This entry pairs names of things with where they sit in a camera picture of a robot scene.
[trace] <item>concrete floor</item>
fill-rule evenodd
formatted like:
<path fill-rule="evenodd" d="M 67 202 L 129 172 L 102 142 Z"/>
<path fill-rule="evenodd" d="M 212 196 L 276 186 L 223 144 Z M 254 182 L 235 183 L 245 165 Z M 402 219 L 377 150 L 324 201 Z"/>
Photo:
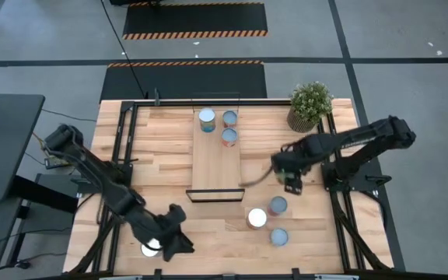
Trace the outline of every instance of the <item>concrete floor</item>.
<path fill-rule="evenodd" d="M 327 83 L 337 97 L 352 96 L 343 64 L 288 63 L 286 58 L 341 58 L 328 0 L 264 0 L 269 35 L 124 41 L 131 58 L 284 58 L 264 66 L 268 97 L 288 96 L 300 82 Z M 67 66 L 70 60 L 124 59 L 100 0 L 4 1 L 0 10 L 0 61 L 65 61 L 63 66 L 0 67 L 0 93 L 43 94 L 44 108 L 96 118 L 106 65 Z M 207 2 L 207 0 L 177 0 Z M 416 132 L 406 151 L 380 157 L 397 236 L 408 271 L 448 274 L 448 0 L 336 0 L 352 58 L 430 58 L 428 64 L 354 65 L 369 121 L 393 114 Z M 125 7 L 106 3 L 121 33 Z M 41 137 L 60 123 L 77 126 L 90 145 L 95 124 L 43 112 L 35 132 Z M 27 152 L 43 156 L 31 140 Z M 24 157 L 18 174 L 33 180 L 46 171 Z M 65 252 L 68 238 L 29 236 L 21 257 Z M 57 275 L 63 257 L 46 257 L 34 267 L 0 273 L 0 279 Z"/>

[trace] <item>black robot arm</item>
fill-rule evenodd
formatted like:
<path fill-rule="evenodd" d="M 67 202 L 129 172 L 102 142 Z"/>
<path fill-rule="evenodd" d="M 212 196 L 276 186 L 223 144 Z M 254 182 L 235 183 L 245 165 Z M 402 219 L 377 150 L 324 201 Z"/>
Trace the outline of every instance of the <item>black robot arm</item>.
<path fill-rule="evenodd" d="M 157 239 L 165 261 L 177 253 L 194 252 L 193 243 L 180 229 L 186 219 L 183 209 L 172 204 L 166 215 L 154 215 L 146 210 L 143 197 L 124 185 L 123 171 L 110 162 L 101 161 L 86 149 L 82 144 L 82 133 L 77 128 L 63 124 L 45 142 L 45 149 L 51 155 L 69 161 L 99 189 L 105 205 L 131 225 L 139 242 L 147 244 L 151 239 Z"/>
<path fill-rule="evenodd" d="M 285 185 L 285 191 L 300 195 L 301 176 L 310 171 L 313 164 L 327 159 L 339 149 L 366 144 L 353 155 L 336 160 L 332 176 L 344 180 L 382 152 L 408 148 L 415 138 L 415 133 L 404 120 L 390 116 L 336 135 L 307 135 L 297 142 L 282 146 L 281 152 L 271 156 L 271 167 L 278 180 Z"/>

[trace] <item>metal can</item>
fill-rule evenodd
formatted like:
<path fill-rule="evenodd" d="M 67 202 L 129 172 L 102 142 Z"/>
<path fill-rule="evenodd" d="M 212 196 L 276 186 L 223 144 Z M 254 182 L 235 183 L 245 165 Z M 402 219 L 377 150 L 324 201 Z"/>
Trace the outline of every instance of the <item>metal can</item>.
<path fill-rule="evenodd" d="M 233 110 L 227 110 L 222 115 L 222 123 L 224 124 L 224 128 L 235 128 L 237 121 L 238 114 Z"/>
<path fill-rule="evenodd" d="M 277 216 L 286 211 L 288 208 L 288 202 L 284 197 L 277 196 L 271 199 L 268 206 L 269 215 Z"/>
<path fill-rule="evenodd" d="M 272 245 L 278 247 L 285 246 L 289 240 L 288 232 L 284 229 L 273 229 L 269 237 Z"/>
<path fill-rule="evenodd" d="M 262 226 L 265 226 L 267 220 L 268 216 L 260 208 L 253 208 L 248 212 L 247 225 L 251 229 L 260 229 Z"/>
<path fill-rule="evenodd" d="M 234 128 L 224 128 L 222 131 L 222 144 L 226 147 L 233 147 L 238 140 L 238 131 Z"/>
<path fill-rule="evenodd" d="M 155 238 L 151 239 L 148 244 L 153 249 L 160 249 L 160 242 Z M 158 257 L 160 255 L 161 250 L 151 250 L 145 245 L 141 245 L 141 252 L 146 257 Z"/>
<path fill-rule="evenodd" d="M 212 132 L 215 129 L 215 112 L 211 108 L 203 108 L 198 114 L 200 128 L 203 132 Z"/>

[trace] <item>plant pot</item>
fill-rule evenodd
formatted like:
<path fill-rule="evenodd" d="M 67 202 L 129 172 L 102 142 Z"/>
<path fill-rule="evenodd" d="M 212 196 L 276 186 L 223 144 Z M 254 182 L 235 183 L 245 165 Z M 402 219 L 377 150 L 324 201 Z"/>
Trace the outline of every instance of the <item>plant pot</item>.
<path fill-rule="evenodd" d="M 289 109 L 288 117 L 286 118 L 286 120 L 288 121 L 289 127 L 296 132 L 308 132 L 317 124 L 317 121 L 306 121 L 301 119 L 295 114 L 292 108 Z"/>

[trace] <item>hazard tape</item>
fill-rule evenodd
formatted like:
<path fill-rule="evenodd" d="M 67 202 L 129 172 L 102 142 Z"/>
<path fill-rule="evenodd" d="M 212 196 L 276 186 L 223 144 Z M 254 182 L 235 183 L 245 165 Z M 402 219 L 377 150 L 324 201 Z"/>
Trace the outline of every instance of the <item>hazard tape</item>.
<path fill-rule="evenodd" d="M 263 4 L 264 3 L 262 3 L 262 2 L 241 2 L 241 3 L 219 2 L 219 3 L 196 3 L 196 4 L 169 3 L 169 4 L 160 4 L 160 5 L 161 6 L 176 6 L 176 5 L 263 5 Z M 149 5 L 149 3 L 148 2 L 133 3 L 133 4 L 130 4 L 129 7 L 144 6 L 144 5 Z"/>
<path fill-rule="evenodd" d="M 137 63 L 110 63 L 110 67 L 148 67 L 148 66 L 185 66 L 185 65 L 238 65 L 262 64 L 262 61 L 164 61 L 164 62 L 137 62 Z"/>
<path fill-rule="evenodd" d="M 187 39 L 187 38 L 223 38 L 223 37 L 265 37 L 267 30 L 237 30 L 237 31 L 194 31 L 194 32 L 162 32 L 162 33 L 131 33 L 125 34 L 124 40 L 153 39 Z"/>

